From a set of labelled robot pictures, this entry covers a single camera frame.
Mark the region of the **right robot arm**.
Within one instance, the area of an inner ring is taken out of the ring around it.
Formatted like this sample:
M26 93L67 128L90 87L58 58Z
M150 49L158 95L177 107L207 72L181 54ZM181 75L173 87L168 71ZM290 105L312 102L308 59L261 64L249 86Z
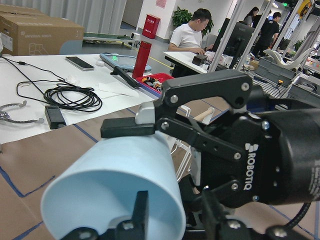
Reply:
M197 98L221 97L229 111L209 125L177 114L180 104ZM320 111L303 101L272 98L235 70L168 80L162 94L145 102L133 118L107 119L103 137L145 136L161 131L200 153L197 178L181 185L207 187L189 195L187 218L195 220L185 240L301 240L294 227L311 202L320 198ZM302 203L287 224L264 234L249 227L232 229L219 204L240 207L249 202L281 205Z

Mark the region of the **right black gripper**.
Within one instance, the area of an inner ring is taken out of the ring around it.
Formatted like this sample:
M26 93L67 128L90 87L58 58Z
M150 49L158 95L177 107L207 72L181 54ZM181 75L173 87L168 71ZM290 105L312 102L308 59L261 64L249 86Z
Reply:
M238 208L250 202L290 204L292 160L287 141L282 140L280 111L253 115L246 103L253 89L247 74L221 70L167 80L154 103L156 129L183 140L199 153L199 179L184 177L179 186L188 225L202 219L201 191L208 187L220 205ZM177 114L187 102L221 97L229 110L210 124Z

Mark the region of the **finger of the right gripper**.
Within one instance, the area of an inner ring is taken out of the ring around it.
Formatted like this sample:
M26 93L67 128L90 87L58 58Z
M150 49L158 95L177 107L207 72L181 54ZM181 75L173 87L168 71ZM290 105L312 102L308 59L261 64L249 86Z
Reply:
M64 240L145 240L149 224L149 192L138 191L130 219L118 223L99 234L89 227L78 227L63 237Z
M156 131L155 123L154 103L144 102L134 117L105 119L100 135L102 138L152 135Z

